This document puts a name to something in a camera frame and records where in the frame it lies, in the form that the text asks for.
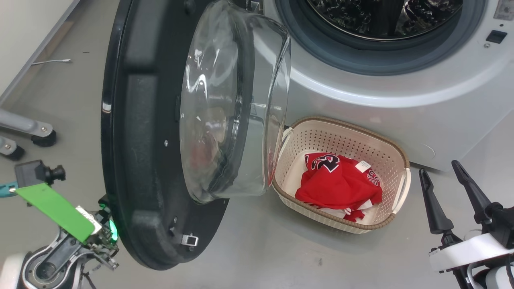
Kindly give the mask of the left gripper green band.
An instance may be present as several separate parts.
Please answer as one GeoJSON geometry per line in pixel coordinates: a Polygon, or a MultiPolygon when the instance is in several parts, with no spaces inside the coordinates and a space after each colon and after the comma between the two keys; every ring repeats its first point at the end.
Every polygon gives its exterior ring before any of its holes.
{"type": "Polygon", "coordinates": [[[114,261],[119,251],[118,232],[106,196],[99,199],[96,212],[89,212],[72,205],[48,183],[19,185],[16,193],[59,227],[55,241],[34,252],[30,261],[75,261],[82,257],[114,261]]]}

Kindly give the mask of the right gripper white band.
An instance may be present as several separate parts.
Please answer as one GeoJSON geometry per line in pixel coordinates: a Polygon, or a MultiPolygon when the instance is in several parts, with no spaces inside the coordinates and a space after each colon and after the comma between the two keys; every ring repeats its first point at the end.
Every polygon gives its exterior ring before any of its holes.
{"type": "MultiPolygon", "coordinates": [[[[486,208],[492,203],[478,184],[457,160],[451,162],[457,180],[466,190],[474,210],[474,221],[488,225],[490,217],[486,208]]],[[[452,229],[454,225],[447,218],[434,193],[434,185],[425,168],[419,169],[419,180],[431,234],[441,235],[442,245],[429,253],[429,262],[434,271],[447,271],[472,263],[512,254],[513,248],[506,248],[490,233],[481,234],[462,241],[452,229]]]]}

